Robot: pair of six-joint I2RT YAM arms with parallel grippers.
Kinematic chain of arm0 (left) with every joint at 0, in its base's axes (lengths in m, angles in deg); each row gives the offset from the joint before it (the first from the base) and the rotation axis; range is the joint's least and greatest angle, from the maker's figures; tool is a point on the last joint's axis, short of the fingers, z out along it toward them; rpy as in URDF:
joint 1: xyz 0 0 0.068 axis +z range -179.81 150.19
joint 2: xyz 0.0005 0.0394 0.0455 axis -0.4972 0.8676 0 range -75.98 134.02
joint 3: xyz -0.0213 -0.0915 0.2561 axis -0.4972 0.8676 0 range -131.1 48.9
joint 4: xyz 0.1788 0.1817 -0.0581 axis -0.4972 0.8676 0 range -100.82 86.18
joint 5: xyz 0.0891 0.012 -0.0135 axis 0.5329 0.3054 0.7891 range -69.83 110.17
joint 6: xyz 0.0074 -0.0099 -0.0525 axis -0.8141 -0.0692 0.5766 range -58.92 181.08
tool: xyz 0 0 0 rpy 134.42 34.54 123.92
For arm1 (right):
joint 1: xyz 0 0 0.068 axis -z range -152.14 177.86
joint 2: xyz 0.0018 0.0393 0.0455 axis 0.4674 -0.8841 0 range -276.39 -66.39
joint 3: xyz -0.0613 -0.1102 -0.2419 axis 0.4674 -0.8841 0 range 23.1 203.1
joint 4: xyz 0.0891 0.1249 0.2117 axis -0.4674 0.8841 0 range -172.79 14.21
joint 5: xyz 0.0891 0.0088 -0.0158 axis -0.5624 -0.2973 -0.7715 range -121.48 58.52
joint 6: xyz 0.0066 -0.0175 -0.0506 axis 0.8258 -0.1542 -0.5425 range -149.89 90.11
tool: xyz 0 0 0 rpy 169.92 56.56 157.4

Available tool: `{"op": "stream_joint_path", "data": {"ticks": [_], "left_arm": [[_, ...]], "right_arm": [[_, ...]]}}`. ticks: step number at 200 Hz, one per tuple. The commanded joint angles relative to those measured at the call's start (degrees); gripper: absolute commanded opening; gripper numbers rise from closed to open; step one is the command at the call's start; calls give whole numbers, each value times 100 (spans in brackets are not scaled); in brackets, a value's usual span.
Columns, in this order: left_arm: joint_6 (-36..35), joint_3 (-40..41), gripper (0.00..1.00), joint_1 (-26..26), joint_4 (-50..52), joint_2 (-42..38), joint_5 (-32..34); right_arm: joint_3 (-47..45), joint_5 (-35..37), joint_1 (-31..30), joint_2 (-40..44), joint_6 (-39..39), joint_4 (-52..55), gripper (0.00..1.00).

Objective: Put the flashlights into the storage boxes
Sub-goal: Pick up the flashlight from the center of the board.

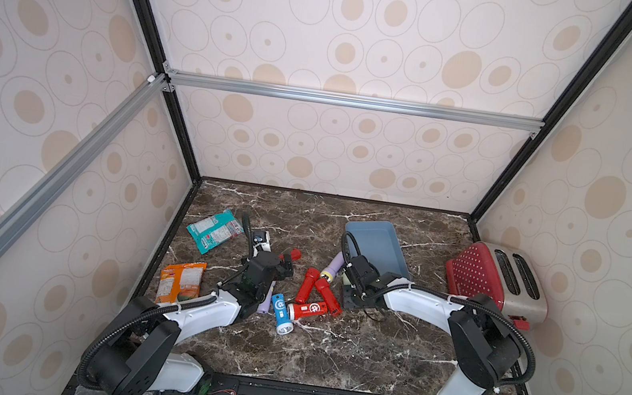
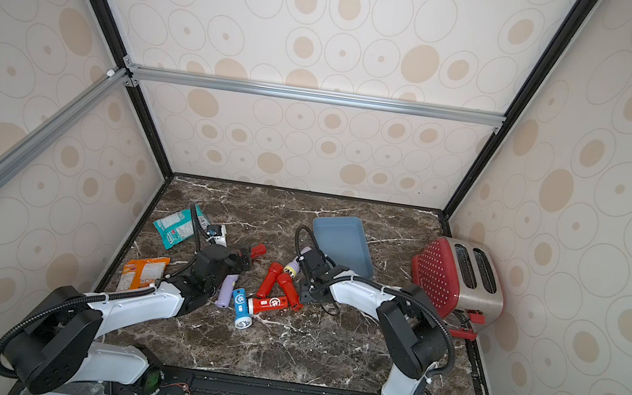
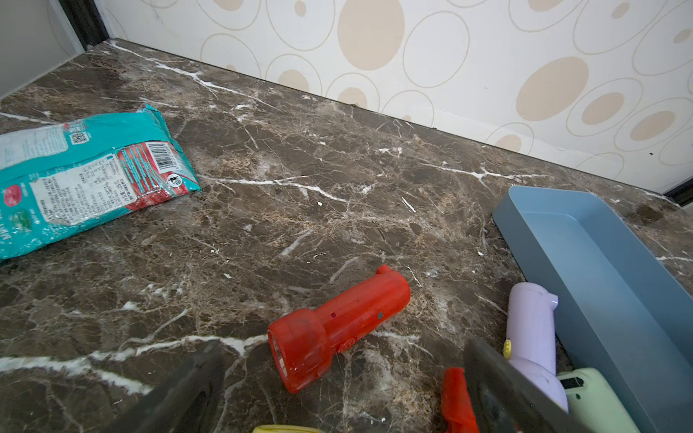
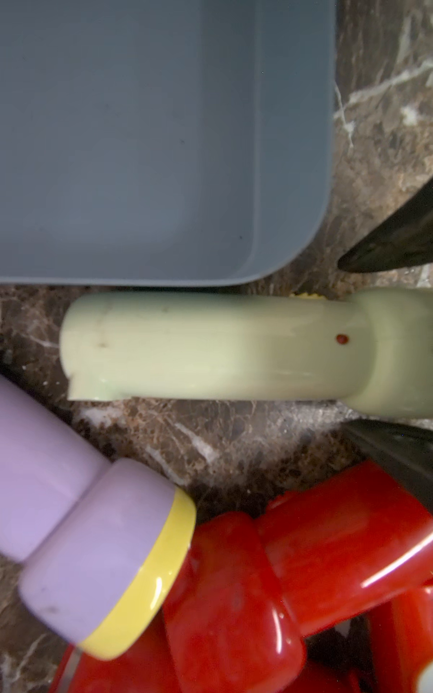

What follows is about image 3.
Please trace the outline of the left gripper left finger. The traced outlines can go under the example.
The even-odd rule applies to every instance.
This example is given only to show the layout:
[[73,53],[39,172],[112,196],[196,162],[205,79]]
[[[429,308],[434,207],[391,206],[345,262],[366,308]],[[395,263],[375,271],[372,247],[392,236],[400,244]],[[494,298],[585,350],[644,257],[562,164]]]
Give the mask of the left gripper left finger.
[[210,341],[104,431],[211,432],[224,377],[224,351],[220,342]]

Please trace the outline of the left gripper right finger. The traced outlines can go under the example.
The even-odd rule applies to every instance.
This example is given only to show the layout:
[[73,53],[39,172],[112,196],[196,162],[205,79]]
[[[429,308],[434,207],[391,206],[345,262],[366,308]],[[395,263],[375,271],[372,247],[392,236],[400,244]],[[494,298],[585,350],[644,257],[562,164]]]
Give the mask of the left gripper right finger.
[[467,341],[464,366],[479,431],[588,431],[482,339]]

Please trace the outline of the red flashlight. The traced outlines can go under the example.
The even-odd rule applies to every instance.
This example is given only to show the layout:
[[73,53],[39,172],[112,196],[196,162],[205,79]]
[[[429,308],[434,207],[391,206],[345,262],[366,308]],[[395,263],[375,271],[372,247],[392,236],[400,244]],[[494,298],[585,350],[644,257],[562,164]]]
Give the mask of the red flashlight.
[[300,309],[274,321],[268,341],[285,388],[297,393],[330,369],[346,352],[409,304],[411,289],[386,265],[376,274],[315,310]]
[[478,424],[467,390],[465,369],[446,370],[441,395],[441,411],[447,422],[447,433],[478,433]]

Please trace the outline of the blue storage tray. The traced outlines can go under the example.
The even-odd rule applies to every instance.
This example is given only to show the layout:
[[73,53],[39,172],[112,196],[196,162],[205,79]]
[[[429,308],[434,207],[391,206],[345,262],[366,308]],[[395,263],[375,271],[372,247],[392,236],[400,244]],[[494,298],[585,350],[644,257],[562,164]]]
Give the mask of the blue storage tray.
[[643,432],[692,429],[692,298],[611,207],[514,186],[493,213],[527,281],[557,295],[558,338]]

